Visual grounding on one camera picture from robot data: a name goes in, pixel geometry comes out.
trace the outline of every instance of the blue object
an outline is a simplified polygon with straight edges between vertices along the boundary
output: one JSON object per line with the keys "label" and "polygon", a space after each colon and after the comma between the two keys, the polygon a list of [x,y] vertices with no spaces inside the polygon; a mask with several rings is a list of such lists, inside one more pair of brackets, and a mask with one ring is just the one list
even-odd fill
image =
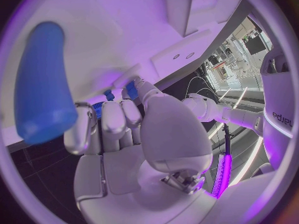
{"label": "blue object", "polygon": [[130,96],[131,100],[135,100],[138,97],[138,91],[135,88],[134,81],[131,81],[130,83],[127,84],[126,86],[128,95]]}
{"label": "blue object", "polygon": [[108,101],[113,101],[114,100],[114,95],[112,94],[112,92],[111,92],[111,90],[106,90],[105,92],[104,92],[104,95],[106,96],[106,99],[108,100]]}
{"label": "blue object", "polygon": [[63,45],[63,30],[53,22],[39,24],[27,40],[14,90],[16,130],[26,143],[59,137],[77,120],[65,75]]}
{"label": "blue object", "polygon": [[104,102],[99,102],[96,103],[94,105],[92,105],[92,107],[95,109],[96,113],[97,113],[97,118],[100,119],[102,117],[102,105]]}

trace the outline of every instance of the purple light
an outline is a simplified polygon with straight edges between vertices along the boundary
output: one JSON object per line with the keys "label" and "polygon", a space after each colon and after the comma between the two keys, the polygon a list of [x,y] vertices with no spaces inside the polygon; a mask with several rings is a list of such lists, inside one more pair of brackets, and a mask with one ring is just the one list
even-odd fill
{"label": "purple light", "polygon": [[212,195],[219,198],[228,187],[232,167],[231,155],[219,155],[218,168]]}

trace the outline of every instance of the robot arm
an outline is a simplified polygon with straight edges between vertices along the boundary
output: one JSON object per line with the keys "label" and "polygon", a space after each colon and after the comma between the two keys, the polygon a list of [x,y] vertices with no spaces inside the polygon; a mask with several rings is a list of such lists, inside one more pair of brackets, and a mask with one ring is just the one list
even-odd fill
{"label": "robot arm", "polygon": [[263,113],[232,109],[230,105],[216,104],[210,98],[198,94],[189,94],[190,98],[182,102],[189,107],[201,122],[213,119],[222,123],[234,123],[253,130],[258,136],[263,136]]}

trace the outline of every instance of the purple led strip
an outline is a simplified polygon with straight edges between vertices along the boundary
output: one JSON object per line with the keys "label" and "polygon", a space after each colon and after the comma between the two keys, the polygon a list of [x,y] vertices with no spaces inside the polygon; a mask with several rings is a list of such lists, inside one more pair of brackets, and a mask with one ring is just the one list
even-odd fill
{"label": "purple led strip", "polygon": [[219,198],[229,185],[229,179],[232,168],[232,155],[219,155],[216,179],[212,195]]}

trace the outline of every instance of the logo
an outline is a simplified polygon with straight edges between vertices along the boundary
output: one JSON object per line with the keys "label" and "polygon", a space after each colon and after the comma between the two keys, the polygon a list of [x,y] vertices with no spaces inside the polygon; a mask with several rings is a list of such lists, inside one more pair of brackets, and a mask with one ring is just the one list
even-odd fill
{"label": "logo", "polygon": [[286,125],[289,124],[289,126],[292,127],[292,121],[290,119],[284,118],[281,114],[276,114],[275,112],[273,112],[272,115],[274,118],[277,118],[277,120],[281,123],[284,123]]}

